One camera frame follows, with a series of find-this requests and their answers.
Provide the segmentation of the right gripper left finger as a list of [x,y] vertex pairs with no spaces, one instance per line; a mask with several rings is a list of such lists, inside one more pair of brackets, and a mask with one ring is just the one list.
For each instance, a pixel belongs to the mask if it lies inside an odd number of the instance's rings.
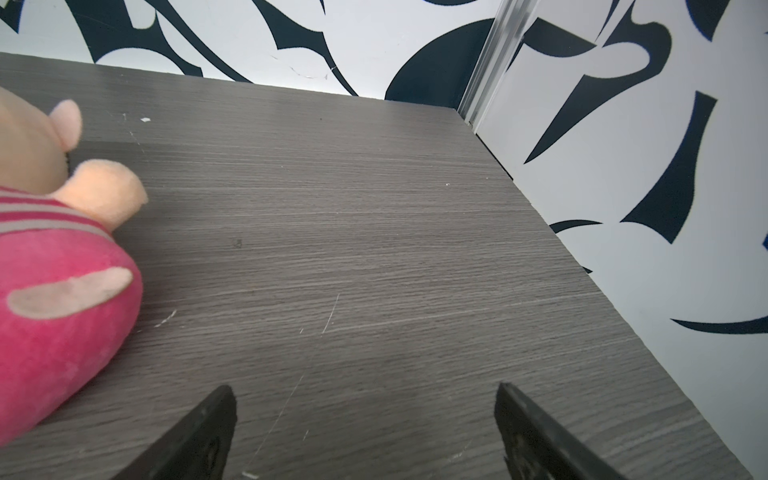
[[221,479],[237,423],[232,388],[221,385],[114,480]]

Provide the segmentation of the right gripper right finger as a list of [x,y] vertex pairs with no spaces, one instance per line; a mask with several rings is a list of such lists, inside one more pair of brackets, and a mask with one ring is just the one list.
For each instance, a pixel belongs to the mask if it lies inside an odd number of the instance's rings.
[[624,480],[511,383],[498,386],[494,418],[513,479]]

